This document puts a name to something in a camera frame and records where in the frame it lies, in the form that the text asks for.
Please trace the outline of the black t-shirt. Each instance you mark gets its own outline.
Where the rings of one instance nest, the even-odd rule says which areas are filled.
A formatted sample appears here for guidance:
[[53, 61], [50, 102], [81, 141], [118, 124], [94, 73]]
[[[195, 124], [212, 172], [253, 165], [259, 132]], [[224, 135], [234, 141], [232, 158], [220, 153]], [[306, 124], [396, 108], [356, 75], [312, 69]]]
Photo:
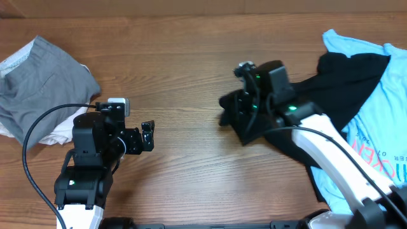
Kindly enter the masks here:
[[[364, 102], [378, 85], [390, 59], [387, 56], [362, 53], [347, 57], [342, 53], [327, 52], [319, 58], [317, 74], [307, 80], [291, 83], [296, 95], [315, 102], [331, 119], [334, 127], [342, 137], [347, 137], [344, 127], [357, 114]], [[231, 125], [242, 144], [246, 145], [264, 137], [283, 154], [302, 163], [312, 180], [317, 200], [325, 202], [322, 192], [316, 186], [316, 171], [320, 169], [301, 148], [289, 138], [290, 131], [267, 133], [271, 124], [264, 117], [265, 108], [260, 109], [254, 124], [249, 130], [250, 114], [237, 110], [242, 90], [236, 90], [220, 98], [219, 104], [224, 108], [219, 124]]]

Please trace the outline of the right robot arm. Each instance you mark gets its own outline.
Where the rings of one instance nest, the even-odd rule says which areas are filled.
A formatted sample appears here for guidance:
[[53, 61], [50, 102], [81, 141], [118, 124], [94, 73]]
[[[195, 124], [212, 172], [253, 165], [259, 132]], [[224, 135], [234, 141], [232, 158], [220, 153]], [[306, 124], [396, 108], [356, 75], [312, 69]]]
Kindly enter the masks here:
[[300, 99], [279, 60], [256, 67], [242, 62], [234, 70], [244, 83], [235, 100], [248, 141], [259, 135], [291, 131], [297, 147], [309, 155], [340, 190], [351, 214], [326, 211], [305, 221], [307, 228], [406, 228], [406, 189], [370, 167], [341, 137], [317, 105]]

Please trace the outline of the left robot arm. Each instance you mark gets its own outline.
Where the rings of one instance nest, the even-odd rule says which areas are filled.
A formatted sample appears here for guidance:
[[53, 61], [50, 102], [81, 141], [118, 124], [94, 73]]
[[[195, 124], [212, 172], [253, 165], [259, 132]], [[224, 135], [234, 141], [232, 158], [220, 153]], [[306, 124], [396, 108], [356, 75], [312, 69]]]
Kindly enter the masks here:
[[98, 228], [124, 155], [154, 148], [155, 123], [126, 128], [124, 116], [91, 112], [74, 119], [74, 148], [67, 152], [54, 184], [57, 228]]

